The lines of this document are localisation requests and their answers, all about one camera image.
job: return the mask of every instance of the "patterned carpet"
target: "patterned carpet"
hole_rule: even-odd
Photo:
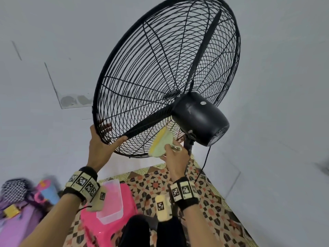
[[[190,180],[196,179],[198,173],[201,171],[199,165],[193,159],[191,159],[187,170],[187,177]],[[165,164],[142,168],[130,173],[114,176],[101,180],[100,183],[116,178],[119,179],[120,182],[126,182],[129,185],[138,211],[140,213],[144,211],[144,214],[149,216],[155,215],[156,210],[154,205],[156,195],[167,193],[167,185],[172,184]],[[203,172],[195,183],[195,187],[201,198],[200,210],[203,212],[213,233],[225,247],[257,246]],[[151,199],[146,200],[146,195],[148,194],[151,195]],[[181,223],[188,240],[185,221],[181,220]],[[111,242],[113,246],[118,246],[121,234],[121,231],[117,232],[112,238]],[[151,232],[150,239],[150,246],[156,247],[156,232]],[[76,215],[75,222],[73,222],[69,230],[64,247],[87,247],[84,239],[84,229],[80,221],[80,213]]]

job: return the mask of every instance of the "water stain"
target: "water stain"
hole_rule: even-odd
[[[77,104],[77,101],[72,96],[65,96],[60,100],[62,107],[70,107]]]
[[[92,100],[88,99],[84,95],[79,95],[77,98],[78,98],[78,101],[81,105],[87,105],[87,104],[92,104],[93,103]]]

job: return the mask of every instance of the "fan blade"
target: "fan blade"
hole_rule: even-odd
[[[170,105],[161,108],[155,113],[152,113],[151,115],[147,116],[144,120],[142,120],[141,122],[130,128],[123,135],[127,136],[130,139],[132,137],[135,137],[139,133],[146,131],[147,129],[159,123],[161,120],[171,116],[171,110],[173,109],[173,107],[174,107],[174,103],[171,103]]]
[[[185,88],[184,88],[184,93],[186,92],[187,86],[189,85],[189,83],[190,83],[190,81],[191,81],[191,79],[192,79],[192,77],[193,77],[193,75],[196,71],[196,67],[198,66],[205,50],[208,47],[210,39],[211,39],[212,35],[214,34],[215,29],[216,29],[216,27],[217,27],[217,25],[220,21],[220,16],[221,15],[222,15],[222,10],[220,9],[218,11],[218,13],[215,15],[213,21],[211,22],[207,32],[205,33],[205,36],[203,37],[203,40],[202,40],[201,45],[198,49],[198,52],[196,53],[195,58],[192,62],[190,72],[188,73],[187,81],[186,81]],[[192,88],[193,88],[193,82],[191,83],[190,92],[192,91]]]

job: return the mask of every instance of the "black pants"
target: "black pants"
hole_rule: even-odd
[[[186,247],[186,238],[181,222],[177,217],[158,223],[157,247]],[[126,224],[119,247],[150,247],[148,223],[140,215],[133,216]]]

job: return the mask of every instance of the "fan pole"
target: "fan pole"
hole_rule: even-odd
[[[194,145],[194,140],[188,137],[186,134],[184,135],[184,148],[187,150],[188,155],[192,154],[192,146]]]

